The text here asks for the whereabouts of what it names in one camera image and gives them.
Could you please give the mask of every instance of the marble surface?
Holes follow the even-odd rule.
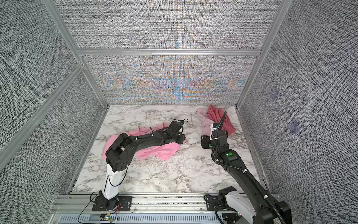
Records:
[[[250,172],[258,179],[251,154],[247,147],[233,106],[219,106],[227,111],[237,129],[229,136],[230,148],[242,157]],[[202,125],[197,118],[199,108],[207,106],[144,105],[111,106],[93,147],[86,159],[81,173],[73,187],[73,192],[93,192],[100,190],[106,179],[106,162],[101,155],[106,141],[113,134],[120,134],[138,127],[155,126],[162,122],[168,124],[173,119],[189,121],[184,125],[186,142],[168,160],[162,161],[151,156],[139,161],[134,156],[119,192],[130,193],[214,193],[233,186],[242,192],[238,183],[211,160],[211,151],[200,146]]]

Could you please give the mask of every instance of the pink cloth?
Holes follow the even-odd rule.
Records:
[[[158,129],[162,129],[163,127],[168,127],[168,126],[169,125],[164,122],[156,127],[152,127],[152,129],[153,129],[153,131],[156,131]],[[127,135],[138,136],[138,135],[152,133],[152,130],[150,128],[140,127],[138,129],[135,129],[135,130],[132,130],[132,131],[126,132],[126,133],[127,133]],[[117,139],[118,136],[119,136],[118,134],[114,134],[108,139],[108,141],[103,149],[102,160],[106,160],[106,151],[113,144],[113,142]],[[178,149],[179,149],[179,144],[176,142],[172,142],[169,144],[165,144],[163,146],[152,146],[149,148],[142,149],[142,150],[136,152],[136,155],[139,158],[139,160],[144,160],[148,156],[151,156],[151,155],[154,155],[161,160],[167,160],[172,155],[174,155],[178,151]]]
[[[220,108],[216,108],[213,105],[210,105],[208,108],[207,115],[208,115],[209,119],[218,123],[218,122],[220,122],[222,116],[224,115],[224,110],[220,109]],[[225,116],[222,129],[227,130],[229,135],[231,135],[232,133],[234,133],[236,131],[236,129],[232,125],[228,115]]]
[[[214,123],[214,121],[208,118],[207,111],[199,109],[197,111],[197,116],[204,126],[203,135],[211,135],[211,124]]]

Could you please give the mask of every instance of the side wall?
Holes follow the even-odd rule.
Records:
[[[1,1],[0,159],[77,66],[40,0]],[[0,223],[45,223],[66,192],[103,107],[83,73],[0,170]]]
[[[294,0],[239,108],[294,223],[357,220],[357,12],[349,0]]]

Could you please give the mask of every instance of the gray fabric wall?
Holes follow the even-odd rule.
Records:
[[[77,62],[42,1],[1,1],[0,12],[1,151]],[[0,172],[0,223],[46,222],[58,194],[69,187],[102,111],[79,74]]]
[[[102,111],[79,74],[0,172],[0,223],[45,223],[70,186]]]
[[[0,151],[76,67],[40,0],[0,2]]]
[[[80,48],[260,49],[281,0],[55,0]]]
[[[111,105],[237,102],[254,56],[91,56]]]
[[[357,223],[358,5],[294,0],[240,108],[294,223]]]

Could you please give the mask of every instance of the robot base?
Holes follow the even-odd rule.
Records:
[[[92,211],[115,211],[118,205],[118,211],[129,211],[132,205],[132,196],[116,195],[108,200],[100,191],[95,199]]]

